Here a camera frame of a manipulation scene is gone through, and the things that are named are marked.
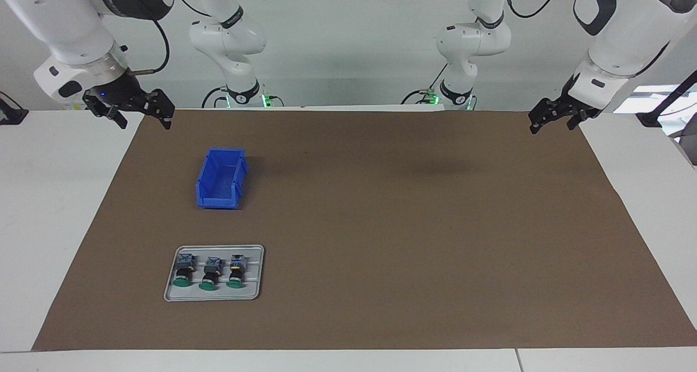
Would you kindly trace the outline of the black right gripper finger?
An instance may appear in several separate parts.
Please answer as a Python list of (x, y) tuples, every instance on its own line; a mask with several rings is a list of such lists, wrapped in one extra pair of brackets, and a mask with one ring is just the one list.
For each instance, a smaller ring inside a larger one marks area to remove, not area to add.
[(171, 129), (176, 106), (162, 89), (137, 95), (136, 109), (145, 116), (157, 119), (165, 130)]
[(89, 109), (94, 116), (105, 117), (117, 124), (120, 129), (126, 129), (129, 122), (127, 122), (127, 119), (125, 119), (120, 112), (119, 106), (105, 105), (104, 102), (98, 99), (97, 96), (89, 90), (83, 94), (83, 101), (87, 109)]

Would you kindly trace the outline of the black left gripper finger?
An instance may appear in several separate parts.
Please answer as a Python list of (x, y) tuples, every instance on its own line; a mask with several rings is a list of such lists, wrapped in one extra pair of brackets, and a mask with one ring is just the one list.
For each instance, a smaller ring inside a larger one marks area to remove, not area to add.
[(578, 125), (587, 119), (595, 119), (598, 116), (597, 109), (580, 109), (568, 119), (566, 126), (569, 131), (573, 131)]
[(528, 112), (528, 119), (530, 120), (530, 132), (535, 135), (546, 124), (566, 116), (566, 106), (560, 104), (558, 101), (543, 98), (533, 107), (533, 109), (531, 109), (530, 112)]

